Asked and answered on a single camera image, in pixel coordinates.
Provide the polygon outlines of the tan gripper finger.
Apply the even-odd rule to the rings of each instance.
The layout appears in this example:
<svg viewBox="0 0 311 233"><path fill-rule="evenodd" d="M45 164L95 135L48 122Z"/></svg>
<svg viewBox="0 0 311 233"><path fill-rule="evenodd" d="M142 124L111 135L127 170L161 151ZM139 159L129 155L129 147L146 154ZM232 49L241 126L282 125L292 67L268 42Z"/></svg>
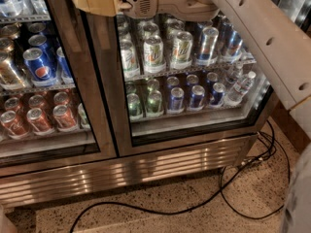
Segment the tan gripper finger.
<svg viewBox="0 0 311 233"><path fill-rule="evenodd" d="M81 11L104 17L114 17L132 8L130 3L122 0L72 0L72 2Z"/></svg>

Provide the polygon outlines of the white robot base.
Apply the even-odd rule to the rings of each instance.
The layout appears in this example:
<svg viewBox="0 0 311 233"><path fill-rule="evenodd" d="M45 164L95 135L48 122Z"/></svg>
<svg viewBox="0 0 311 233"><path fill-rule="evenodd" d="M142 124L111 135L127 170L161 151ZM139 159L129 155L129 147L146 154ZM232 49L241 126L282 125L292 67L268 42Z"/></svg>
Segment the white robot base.
<svg viewBox="0 0 311 233"><path fill-rule="evenodd" d="M294 167L280 233L311 233L311 145Z"/></svg>

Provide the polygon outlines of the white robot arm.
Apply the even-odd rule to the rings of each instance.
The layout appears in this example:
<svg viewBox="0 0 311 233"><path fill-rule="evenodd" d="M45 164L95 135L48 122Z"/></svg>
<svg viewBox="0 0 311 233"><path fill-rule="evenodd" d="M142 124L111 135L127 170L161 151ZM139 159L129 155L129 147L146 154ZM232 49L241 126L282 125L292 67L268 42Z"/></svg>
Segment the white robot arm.
<svg viewBox="0 0 311 233"><path fill-rule="evenodd" d="M208 20L223 12L255 56L291 116L311 133L311 40L270 0L72 0L93 15Z"/></svg>

